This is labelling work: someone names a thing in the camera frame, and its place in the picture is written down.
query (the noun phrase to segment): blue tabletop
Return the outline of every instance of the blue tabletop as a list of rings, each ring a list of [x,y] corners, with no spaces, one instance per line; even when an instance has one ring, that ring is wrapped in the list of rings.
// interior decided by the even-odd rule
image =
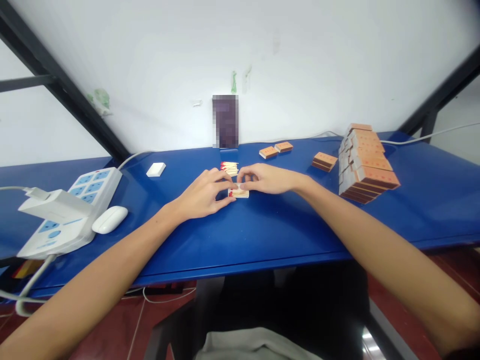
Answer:
[[[379,136],[383,140],[409,139],[399,132]],[[60,256],[37,282],[33,295],[55,293],[97,256],[179,196],[204,169],[218,168],[221,161],[237,161],[239,167],[266,162],[308,174],[338,193],[338,165],[327,173],[311,163],[319,151],[338,156],[340,141],[340,137],[291,140],[293,151],[269,160],[259,156],[259,150],[270,145],[267,143],[243,144],[238,150],[200,148],[140,155],[122,170],[123,177],[111,201],[112,206],[129,210],[125,221],[112,233],[97,234],[92,243]],[[369,204],[354,204],[420,249],[480,241],[480,166],[424,142],[385,145],[385,151],[401,187]],[[68,189],[78,175],[101,169],[108,160],[4,167],[0,168],[0,186]],[[145,173],[154,162],[165,163],[166,169],[161,177],[149,178]],[[7,239],[2,257],[14,255],[41,222],[15,211],[24,196],[10,193],[0,192],[0,237]],[[248,199],[238,199],[216,214],[180,225],[135,284],[200,279],[349,257],[327,224],[298,195],[252,191]]]

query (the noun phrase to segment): white power strip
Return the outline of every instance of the white power strip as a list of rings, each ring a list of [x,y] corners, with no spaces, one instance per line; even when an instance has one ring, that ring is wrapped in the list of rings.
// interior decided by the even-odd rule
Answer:
[[[95,236],[92,224],[107,210],[121,177],[122,173],[115,167],[79,176],[68,192],[93,205],[90,216],[64,224],[45,220],[17,256],[45,259],[48,255],[67,254],[90,243]]]

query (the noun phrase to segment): power adapter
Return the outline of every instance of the power adapter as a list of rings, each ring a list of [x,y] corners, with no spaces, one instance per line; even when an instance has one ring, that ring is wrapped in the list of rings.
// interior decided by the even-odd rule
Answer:
[[[50,192],[38,188],[31,190],[30,193],[28,191],[26,193],[30,198],[18,210],[54,223],[64,224],[86,218],[94,208],[91,204],[61,189]]]

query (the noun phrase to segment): white charger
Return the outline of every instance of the white charger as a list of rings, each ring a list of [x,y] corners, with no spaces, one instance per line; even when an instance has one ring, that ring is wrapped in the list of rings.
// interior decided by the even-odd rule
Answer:
[[[149,178],[159,177],[164,172],[165,167],[164,162],[154,162],[146,172],[146,175]]]
[[[26,192],[27,199],[18,210],[54,223],[64,224],[88,217],[93,206],[64,190]]]

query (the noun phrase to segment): person's lap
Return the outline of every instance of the person's lap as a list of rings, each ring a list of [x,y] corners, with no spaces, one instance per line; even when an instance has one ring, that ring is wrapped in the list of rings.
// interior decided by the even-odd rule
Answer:
[[[273,271],[225,277],[210,331],[264,327],[324,359],[361,359],[367,275],[354,260],[298,267],[282,288]]]

